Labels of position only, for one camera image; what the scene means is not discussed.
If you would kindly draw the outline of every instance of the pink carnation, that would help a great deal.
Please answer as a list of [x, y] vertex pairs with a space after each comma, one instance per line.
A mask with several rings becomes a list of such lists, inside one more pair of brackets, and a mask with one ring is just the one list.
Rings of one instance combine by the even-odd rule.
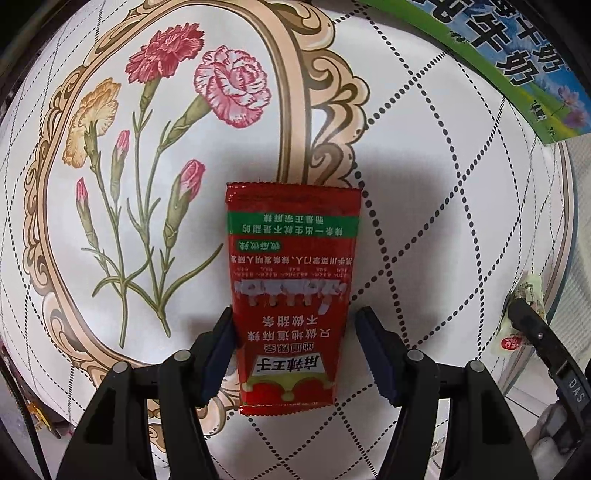
[[81, 204], [88, 204], [88, 190], [84, 184], [84, 178], [76, 182], [76, 201]]
[[185, 193], [189, 193], [189, 202], [193, 200], [199, 193], [201, 188], [201, 179], [205, 173], [205, 165], [199, 160], [189, 160], [181, 171], [180, 193], [182, 197]]
[[203, 55], [194, 85], [217, 117], [235, 128], [258, 121], [271, 100], [267, 74], [256, 58], [225, 45]]
[[115, 148], [117, 151], [117, 157], [120, 157], [121, 154], [127, 155], [127, 152], [129, 151], [129, 130], [122, 130], [119, 132]]
[[184, 27], [169, 27], [165, 32], [158, 30], [150, 43], [129, 58], [125, 68], [129, 82], [146, 83], [173, 76], [181, 61], [194, 59], [203, 48], [203, 31], [198, 27], [198, 23], [186, 23]]

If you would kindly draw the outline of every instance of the flower bud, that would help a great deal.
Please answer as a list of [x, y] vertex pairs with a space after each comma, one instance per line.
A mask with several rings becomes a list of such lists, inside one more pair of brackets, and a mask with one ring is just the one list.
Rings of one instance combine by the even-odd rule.
[[111, 158], [111, 197], [117, 203], [121, 193], [121, 175], [125, 166], [125, 157], [129, 151], [129, 130], [122, 130], [113, 148]]
[[187, 162], [174, 180], [163, 232], [164, 243], [168, 249], [172, 249], [177, 242], [178, 228], [189, 209], [189, 203], [201, 188], [203, 173], [205, 173], [205, 165], [193, 159]]
[[99, 238], [96, 236], [95, 228], [92, 225], [92, 216], [88, 207], [88, 191], [84, 184], [84, 178], [76, 183], [76, 209], [80, 217], [80, 222], [84, 228], [86, 239], [89, 245], [95, 250], [99, 249]]
[[202, 119], [205, 115], [207, 115], [211, 111], [211, 107], [209, 106], [207, 100], [201, 96], [197, 95], [183, 116], [181, 116], [170, 129], [166, 139], [163, 142], [163, 147], [168, 148], [170, 145], [175, 143], [179, 138], [181, 138], [191, 126], [197, 122], [197, 120]]

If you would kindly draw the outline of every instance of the red snack packet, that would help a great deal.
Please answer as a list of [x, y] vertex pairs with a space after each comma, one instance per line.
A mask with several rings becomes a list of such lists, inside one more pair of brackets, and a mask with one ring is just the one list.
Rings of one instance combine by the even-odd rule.
[[241, 412], [332, 405], [361, 191], [231, 183], [226, 204]]

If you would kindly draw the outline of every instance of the ornate frame pattern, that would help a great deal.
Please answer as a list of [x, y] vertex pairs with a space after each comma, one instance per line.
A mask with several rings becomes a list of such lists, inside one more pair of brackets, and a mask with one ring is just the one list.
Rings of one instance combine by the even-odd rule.
[[[43, 297], [43, 320], [51, 341], [73, 365], [86, 371], [96, 387], [121, 360], [143, 365], [104, 345], [77, 309], [51, 251], [47, 227], [47, 183], [68, 117], [91, 75], [133, 39], [169, 12], [191, 5], [209, 5], [245, 19], [264, 41], [274, 65], [280, 96], [281, 138], [277, 181], [348, 186], [354, 144], [363, 134], [369, 88], [353, 75], [343, 58], [329, 50], [335, 38], [332, 21], [317, 8], [280, 0], [145, 0], [103, 35], [51, 97], [34, 162], [25, 177], [23, 265], [36, 292]], [[326, 114], [312, 139], [311, 109]], [[210, 404], [198, 410], [206, 434], [219, 433], [226, 412], [239, 404], [236, 374], [228, 375]], [[159, 419], [155, 401], [150, 418]], [[150, 437], [164, 451], [161, 427], [150, 424]]]

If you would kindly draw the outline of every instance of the red carnation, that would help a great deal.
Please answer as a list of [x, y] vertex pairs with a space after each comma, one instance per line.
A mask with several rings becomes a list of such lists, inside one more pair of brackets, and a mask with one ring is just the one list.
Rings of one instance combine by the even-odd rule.
[[198, 27], [198, 23], [186, 23], [184, 27], [169, 27], [165, 32], [158, 30], [149, 44], [129, 58], [125, 68], [129, 82], [147, 83], [158, 77], [173, 76], [179, 62], [194, 59], [203, 48], [203, 31]]

